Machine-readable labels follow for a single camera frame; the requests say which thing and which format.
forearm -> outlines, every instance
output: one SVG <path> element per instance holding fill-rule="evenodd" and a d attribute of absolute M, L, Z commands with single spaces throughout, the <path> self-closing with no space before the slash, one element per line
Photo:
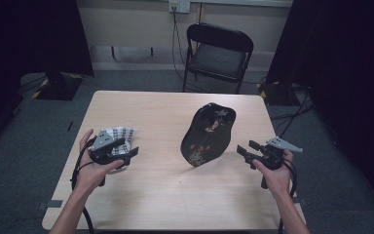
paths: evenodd
<path fill-rule="evenodd" d="M 88 192 L 73 190 L 50 233 L 75 233 L 89 196 Z"/>
<path fill-rule="evenodd" d="M 289 234 L 305 234 L 311 233 L 306 227 L 305 222 L 296 210 L 292 199 L 286 193 L 275 196 L 278 204 L 281 220 L 283 221 L 284 228 Z"/>

chair frame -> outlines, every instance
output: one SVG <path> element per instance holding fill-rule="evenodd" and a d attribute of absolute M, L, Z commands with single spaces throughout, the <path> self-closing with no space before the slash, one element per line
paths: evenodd
<path fill-rule="evenodd" d="M 197 74 L 201 74 L 207 77 L 224 80 L 231 83 L 238 83 L 238 86 L 236 88 L 236 94 L 238 94 L 242 86 L 245 71 L 247 70 L 248 62 L 253 52 L 252 40 L 241 31 L 221 27 L 214 24 L 199 22 L 192 24 L 187 28 L 187 42 L 188 49 L 182 92 L 185 92 L 188 72 L 192 72 L 195 74 L 196 79 Z M 210 71 L 192 68 L 190 66 L 190 60 L 195 55 L 195 53 L 193 52 L 193 42 L 245 53 L 246 56 L 244 59 L 243 67 L 241 69 L 240 77 L 230 77 L 223 74 L 217 74 Z"/>

wooden table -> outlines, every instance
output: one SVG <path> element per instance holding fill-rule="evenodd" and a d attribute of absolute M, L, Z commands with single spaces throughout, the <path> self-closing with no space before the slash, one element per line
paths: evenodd
<path fill-rule="evenodd" d="M 219 158 L 193 168 L 182 157 L 180 143 L 196 111 L 209 102 L 236 110 L 232 139 Z M 63 201 L 61 208 L 71 192 L 81 137 L 91 128 L 97 134 L 120 126 L 137 129 L 132 147 L 139 146 L 139 153 L 124 172 L 108 175 L 90 196 L 86 207 L 95 229 L 278 228 L 280 215 L 270 191 L 260 187 L 262 175 L 236 152 L 238 144 L 247 147 L 250 139 L 264 144 L 275 136 L 258 96 L 96 92 L 53 196 Z M 52 228 L 61 208 L 48 208 L 44 228 Z M 88 229 L 84 216 L 78 228 Z"/>

